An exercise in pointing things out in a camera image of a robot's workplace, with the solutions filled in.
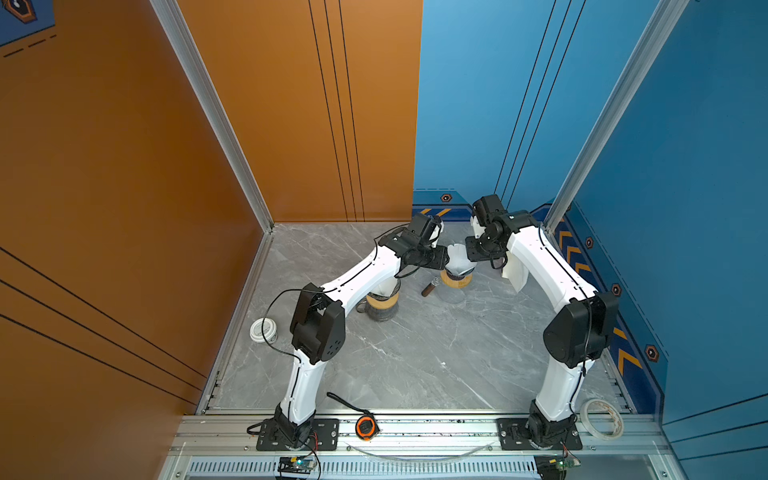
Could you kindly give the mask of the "wooden ring holder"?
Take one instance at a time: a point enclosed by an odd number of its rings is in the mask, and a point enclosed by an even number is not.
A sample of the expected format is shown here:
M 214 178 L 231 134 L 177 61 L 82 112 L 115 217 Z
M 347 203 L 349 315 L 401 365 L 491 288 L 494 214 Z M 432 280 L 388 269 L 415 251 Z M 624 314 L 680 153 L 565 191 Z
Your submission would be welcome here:
M 399 294 L 384 298 L 377 295 L 367 295 L 367 304 L 375 310 L 388 310 L 397 305 Z
M 441 281 L 450 288 L 464 289 L 472 281 L 473 274 L 467 273 L 465 275 L 453 275 L 448 270 L 442 270 L 440 274 Z

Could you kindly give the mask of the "white paper coffee filter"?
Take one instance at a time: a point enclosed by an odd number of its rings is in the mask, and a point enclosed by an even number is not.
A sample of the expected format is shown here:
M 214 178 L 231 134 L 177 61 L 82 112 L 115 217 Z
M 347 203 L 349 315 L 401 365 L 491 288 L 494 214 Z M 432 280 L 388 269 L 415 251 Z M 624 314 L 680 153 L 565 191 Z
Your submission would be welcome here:
M 401 280 L 392 277 L 379 283 L 368 293 L 368 296 L 377 301 L 386 301 L 399 293 L 400 286 Z

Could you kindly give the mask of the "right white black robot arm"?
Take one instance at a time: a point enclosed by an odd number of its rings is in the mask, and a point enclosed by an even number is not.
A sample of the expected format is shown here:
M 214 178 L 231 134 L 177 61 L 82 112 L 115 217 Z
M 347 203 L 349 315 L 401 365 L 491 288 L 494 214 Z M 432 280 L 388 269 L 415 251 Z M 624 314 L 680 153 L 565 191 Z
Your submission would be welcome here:
M 555 316 L 542 338 L 549 363 L 526 424 L 533 445 L 558 446 L 575 430 L 575 401 L 589 370 L 611 343 L 618 299 L 584 280 L 558 253 L 527 211 L 508 212 L 495 194 L 472 205 L 473 234 L 466 238 L 474 262 L 500 260 L 502 276 L 520 290 L 533 277 Z

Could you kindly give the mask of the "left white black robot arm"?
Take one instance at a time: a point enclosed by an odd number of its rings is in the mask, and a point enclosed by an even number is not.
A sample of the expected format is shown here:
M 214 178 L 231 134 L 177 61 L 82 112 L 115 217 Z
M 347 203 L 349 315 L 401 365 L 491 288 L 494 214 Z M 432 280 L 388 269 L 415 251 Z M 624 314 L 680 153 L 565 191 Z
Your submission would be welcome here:
M 292 448 L 307 445 L 316 414 L 316 398 L 326 364 L 346 339 L 346 318 L 381 283 L 398 279 L 405 268 L 443 269 L 447 247 L 438 243 L 443 221 L 415 214 L 406 225 L 374 239 L 374 247 L 357 265 L 323 284 L 308 283 L 299 294 L 290 324 L 292 369 L 286 393 L 271 424 Z

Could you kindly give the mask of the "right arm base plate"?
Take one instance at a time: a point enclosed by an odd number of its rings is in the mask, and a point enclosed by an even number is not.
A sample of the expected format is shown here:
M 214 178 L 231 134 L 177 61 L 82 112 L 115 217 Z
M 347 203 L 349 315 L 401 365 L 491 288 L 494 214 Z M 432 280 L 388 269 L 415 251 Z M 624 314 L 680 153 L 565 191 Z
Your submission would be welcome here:
M 498 439 L 504 451 L 580 451 L 584 448 L 575 424 L 537 443 L 527 428 L 527 422 L 528 419 L 522 417 L 502 417 L 496 420 Z

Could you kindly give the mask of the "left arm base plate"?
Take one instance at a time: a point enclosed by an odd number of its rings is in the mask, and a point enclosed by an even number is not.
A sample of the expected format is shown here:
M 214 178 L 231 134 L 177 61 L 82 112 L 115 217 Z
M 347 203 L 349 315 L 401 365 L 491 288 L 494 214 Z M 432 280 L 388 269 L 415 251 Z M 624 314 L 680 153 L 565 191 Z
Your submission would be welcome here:
M 296 428 L 267 419 L 260 426 L 256 449 L 268 452 L 335 451 L 339 426 L 337 418 L 315 417 Z

